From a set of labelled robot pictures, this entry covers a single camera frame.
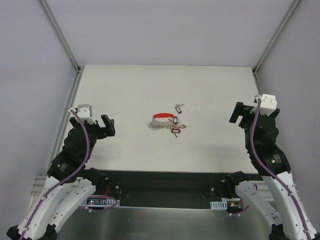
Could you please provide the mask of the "red handled key organizer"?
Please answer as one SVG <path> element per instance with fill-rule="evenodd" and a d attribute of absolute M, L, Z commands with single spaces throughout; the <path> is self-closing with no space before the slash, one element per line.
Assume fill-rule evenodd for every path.
<path fill-rule="evenodd" d="M 174 126 L 174 116 L 175 115 L 172 113 L 156 113 L 152 116 L 152 119 L 147 126 L 152 130 L 171 129 Z"/>

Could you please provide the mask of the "black tag key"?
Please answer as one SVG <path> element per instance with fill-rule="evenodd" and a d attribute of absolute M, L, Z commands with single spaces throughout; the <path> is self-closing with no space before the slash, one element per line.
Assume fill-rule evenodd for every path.
<path fill-rule="evenodd" d="M 190 125 L 185 125 L 185 124 L 181 124 L 178 126 L 179 129 L 186 129 L 186 128 L 190 128 Z"/>
<path fill-rule="evenodd" d="M 173 126 L 180 125 L 180 120 L 177 116 L 169 117 L 168 120 L 172 123 Z"/>
<path fill-rule="evenodd" d="M 176 110 L 176 112 L 177 112 L 178 114 L 181 114 L 181 113 L 182 113 L 181 107 L 184 106 L 184 105 L 185 105 L 185 104 L 183 103 L 183 104 L 176 104 L 176 105 L 174 106 L 174 108 L 175 108 L 175 110 Z"/>

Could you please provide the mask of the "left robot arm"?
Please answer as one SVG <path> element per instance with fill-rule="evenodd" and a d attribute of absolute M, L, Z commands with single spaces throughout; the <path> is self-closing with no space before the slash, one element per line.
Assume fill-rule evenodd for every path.
<path fill-rule="evenodd" d="M 102 194 L 108 186 L 106 175 L 85 170 L 97 140 L 116 134 L 115 121 L 101 116 L 96 120 L 75 114 L 61 152 L 52 160 L 43 189 L 25 219 L 8 229 L 12 240 L 55 240 L 68 218 L 93 194 Z"/>

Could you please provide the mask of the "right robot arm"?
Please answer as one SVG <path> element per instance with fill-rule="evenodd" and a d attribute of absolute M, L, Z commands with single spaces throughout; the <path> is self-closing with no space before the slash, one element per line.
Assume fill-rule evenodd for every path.
<path fill-rule="evenodd" d="M 261 196 L 242 171 L 226 176 L 215 189 L 220 197 L 239 197 L 248 209 L 254 210 L 271 228 L 270 240 L 318 240 L 320 233 L 313 227 L 299 199 L 291 166 L 285 153 L 277 146 L 278 108 L 264 113 L 261 100 L 257 106 L 235 104 L 230 123 L 239 117 L 244 130 L 245 148 L 258 175 L 266 183 L 276 207 Z"/>

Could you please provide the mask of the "right aluminium rail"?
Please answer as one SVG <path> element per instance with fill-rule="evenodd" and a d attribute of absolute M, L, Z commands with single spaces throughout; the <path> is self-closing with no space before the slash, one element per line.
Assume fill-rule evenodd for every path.
<path fill-rule="evenodd" d="M 267 79 L 260 71 L 254 72 L 253 75 L 261 94 L 269 94 L 276 97 L 277 107 L 280 109 L 280 114 L 276 118 L 276 127 L 279 129 L 276 144 L 284 151 L 288 159 L 293 179 L 296 183 L 307 183 L 310 161 L 307 156 L 304 156 L 302 150 L 303 138 L 308 135 L 308 128 L 303 124 L 308 118 L 298 119 L 299 110 L 302 113 L 307 111 L 292 97 L 289 97 L 289 89 L 283 82 L 278 82 L 273 78 Z"/>

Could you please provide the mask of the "aluminium rail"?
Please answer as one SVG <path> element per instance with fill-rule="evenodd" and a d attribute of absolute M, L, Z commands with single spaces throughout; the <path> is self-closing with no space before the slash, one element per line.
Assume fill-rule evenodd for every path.
<path fill-rule="evenodd" d="M 58 124 L 58 130 L 56 131 L 54 143 L 53 143 L 52 148 L 51 148 L 49 155 L 48 155 L 49 158 L 48 158 L 48 161 L 47 161 L 47 164 L 45 167 L 45 173 L 50 168 L 50 165 L 52 163 L 53 158 L 58 154 L 58 150 L 60 150 L 60 148 L 61 148 L 61 145 L 63 142 L 63 137 L 65 135 L 65 132 L 66 132 L 66 129 L 68 126 L 67 121 L 70 117 L 70 113 L 68 112 L 68 110 L 74 104 L 75 97 L 76 97 L 76 94 L 78 91 L 78 87 L 80 84 L 80 80 L 81 80 L 81 76 L 82 76 L 84 68 L 85 68 L 84 66 L 81 66 L 76 71 L 75 79 L 73 80 L 72 85 L 67 92 L 67 100 L 66 100 L 66 103 L 64 104 L 64 107 L 63 107 L 63 114 L 61 115 L 60 122 Z"/>
<path fill-rule="evenodd" d="M 308 128 L 303 124 L 308 118 L 298 119 L 299 110 L 302 113 L 307 111 L 292 97 L 289 97 L 289 89 L 283 82 L 278 82 L 273 78 L 267 79 L 260 71 L 254 72 L 253 75 L 261 94 L 269 94 L 276 97 L 277 107 L 280 109 L 280 114 L 276 118 L 276 127 L 279 129 L 276 144 L 284 151 L 288 159 L 293 179 L 296 183 L 307 183 L 310 161 L 307 156 L 304 156 L 302 150 L 303 138 L 308 135 Z"/>

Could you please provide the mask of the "left aluminium rail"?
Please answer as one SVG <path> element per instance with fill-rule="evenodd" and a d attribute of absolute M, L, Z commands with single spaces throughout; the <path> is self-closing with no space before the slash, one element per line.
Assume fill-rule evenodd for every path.
<path fill-rule="evenodd" d="M 48 155 L 49 158 L 48 158 L 48 161 L 47 161 L 47 164 L 45 167 L 45 173 L 50 168 L 50 165 L 52 163 L 53 158 L 58 154 L 58 150 L 60 150 L 60 148 L 61 148 L 61 145 L 63 142 L 63 137 L 65 135 L 65 132 L 66 132 L 66 129 L 68 126 L 67 121 L 70 117 L 70 113 L 68 112 L 68 110 L 74 104 L 75 97 L 76 97 L 76 94 L 78 91 L 78 87 L 80 84 L 80 80 L 81 80 L 81 76 L 82 76 L 84 68 L 85 68 L 84 66 L 81 66 L 76 71 L 75 79 L 73 80 L 72 85 L 67 92 L 67 100 L 66 100 L 66 103 L 64 104 L 64 107 L 63 107 L 63 114 L 61 115 L 60 122 L 58 124 L 58 130 L 56 131 L 54 143 L 53 143 L 52 148 L 51 148 L 49 155 Z"/>

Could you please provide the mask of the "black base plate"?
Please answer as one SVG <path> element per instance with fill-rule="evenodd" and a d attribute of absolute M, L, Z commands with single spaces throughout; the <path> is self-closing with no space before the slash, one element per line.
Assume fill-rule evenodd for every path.
<path fill-rule="evenodd" d="M 209 209 L 211 202 L 235 198 L 227 173 L 105 170 L 107 186 L 95 195 L 119 200 L 122 207 Z"/>

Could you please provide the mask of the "left aluminium frame post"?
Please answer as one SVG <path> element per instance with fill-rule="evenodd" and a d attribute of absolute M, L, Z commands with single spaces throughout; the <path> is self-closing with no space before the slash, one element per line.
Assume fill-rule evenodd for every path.
<path fill-rule="evenodd" d="M 74 68 L 76 73 L 80 73 L 82 68 L 79 65 L 78 61 L 76 60 L 55 16 L 53 11 L 51 10 L 51 7 L 49 6 L 49 3 L 47 0 L 38 0 L 37 1 L 44 12 L 45 17 L 48 20 L 48 23 L 50 24 L 58 42 L 60 43 L 65 55 L 67 56 L 69 62 L 71 63 L 72 67 Z"/>

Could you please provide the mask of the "aluminium frame post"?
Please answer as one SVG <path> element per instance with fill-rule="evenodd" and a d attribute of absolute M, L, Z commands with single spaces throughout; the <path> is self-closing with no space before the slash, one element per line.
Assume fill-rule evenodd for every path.
<path fill-rule="evenodd" d="M 79 65 L 78 61 L 76 60 L 55 16 L 53 11 L 51 10 L 51 7 L 49 6 L 49 3 L 47 0 L 38 0 L 37 1 L 44 12 L 45 17 L 48 20 L 48 23 L 50 24 L 58 42 L 60 43 L 65 55 L 67 56 L 69 62 L 71 63 L 72 67 L 74 68 L 76 73 L 80 73 L 82 68 Z"/>
<path fill-rule="evenodd" d="M 262 52 L 260 58 L 258 59 L 256 65 L 252 69 L 252 73 L 253 73 L 254 76 L 256 76 L 258 74 L 260 68 L 262 67 L 262 65 L 266 61 L 268 55 L 271 53 L 271 51 L 272 51 L 273 47 L 275 46 L 276 42 L 278 41 L 278 39 L 280 38 L 280 36 L 284 32 L 285 28 L 287 27 L 287 25 L 291 21 L 292 17 L 294 16 L 294 14 L 296 13 L 296 11 L 298 10 L 298 8 L 300 7 L 300 5 L 303 2 L 304 2 L 303 0 L 293 0 L 291 2 L 291 4 L 289 5 L 289 7 L 286 10 L 284 16 L 282 17 L 281 21 L 279 22 L 275 32 L 271 36 L 271 38 L 268 41 L 265 49 Z"/>

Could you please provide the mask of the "right aluminium frame post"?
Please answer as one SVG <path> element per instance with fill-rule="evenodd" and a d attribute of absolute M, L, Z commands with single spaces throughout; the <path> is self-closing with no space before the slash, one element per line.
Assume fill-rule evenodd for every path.
<path fill-rule="evenodd" d="M 276 42 L 278 41 L 278 39 L 280 38 L 280 36 L 284 32 L 285 28 L 287 27 L 287 25 L 291 21 L 292 17 L 294 16 L 294 14 L 296 13 L 296 11 L 298 10 L 298 8 L 300 7 L 300 5 L 303 2 L 304 2 L 303 0 L 293 0 L 291 2 L 291 4 L 289 5 L 289 7 L 286 10 L 284 16 L 282 17 L 281 21 L 279 22 L 275 32 L 271 36 L 271 38 L 268 41 L 265 49 L 262 52 L 260 58 L 258 59 L 256 65 L 252 69 L 252 73 L 253 73 L 254 76 L 256 76 L 258 74 L 260 68 L 262 67 L 262 65 L 266 61 L 268 55 L 271 53 L 271 51 L 272 51 L 273 47 L 275 46 Z"/>

